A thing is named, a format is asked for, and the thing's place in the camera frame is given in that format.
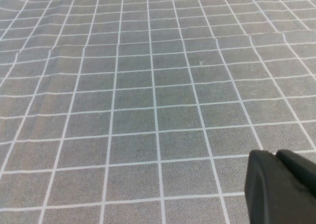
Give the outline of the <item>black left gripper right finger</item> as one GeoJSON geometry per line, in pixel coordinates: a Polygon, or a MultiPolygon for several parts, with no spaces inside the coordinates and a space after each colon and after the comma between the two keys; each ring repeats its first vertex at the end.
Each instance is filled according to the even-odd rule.
{"type": "Polygon", "coordinates": [[[280,149],[276,157],[311,194],[316,193],[316,164],[287,149],[280,149]]]}

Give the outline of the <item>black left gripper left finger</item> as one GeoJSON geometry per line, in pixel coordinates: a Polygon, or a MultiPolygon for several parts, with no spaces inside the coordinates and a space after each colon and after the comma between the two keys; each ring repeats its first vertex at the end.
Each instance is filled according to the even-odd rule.
{"type": "Polygon", "coordinates": [[[316,194],[311,194],[276,154],[265,150],[249,153],[244,193],[252,224],[316,222],[316,194]]]}

